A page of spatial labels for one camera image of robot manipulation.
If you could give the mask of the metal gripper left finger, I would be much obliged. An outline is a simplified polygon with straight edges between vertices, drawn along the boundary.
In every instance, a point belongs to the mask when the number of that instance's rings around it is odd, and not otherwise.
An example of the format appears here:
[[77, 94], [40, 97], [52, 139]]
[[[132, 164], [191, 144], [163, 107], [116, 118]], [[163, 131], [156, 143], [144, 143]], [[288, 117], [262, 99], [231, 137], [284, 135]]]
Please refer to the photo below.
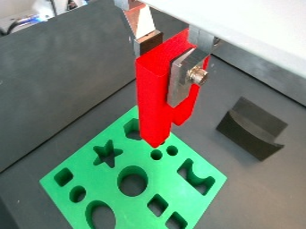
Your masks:
[[136, 57], [163, 43], [163, 32], [155, 28], [151, 8], [139, 0], [113, 0], [129, 29], [129, 41]]

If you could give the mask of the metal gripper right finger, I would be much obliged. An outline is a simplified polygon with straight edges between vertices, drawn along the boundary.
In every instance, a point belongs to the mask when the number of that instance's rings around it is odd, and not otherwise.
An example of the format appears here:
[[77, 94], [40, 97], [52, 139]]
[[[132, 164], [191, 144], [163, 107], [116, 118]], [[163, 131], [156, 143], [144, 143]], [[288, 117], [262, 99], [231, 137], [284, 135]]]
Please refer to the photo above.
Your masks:
[[167, 103], [176, 107], [188, 96], [192, 84], [201, 86], [208, 78], [203, 64], [220, 41], [199, 27], [189, 25], [187, 41], [195, 45], [171, 62]]

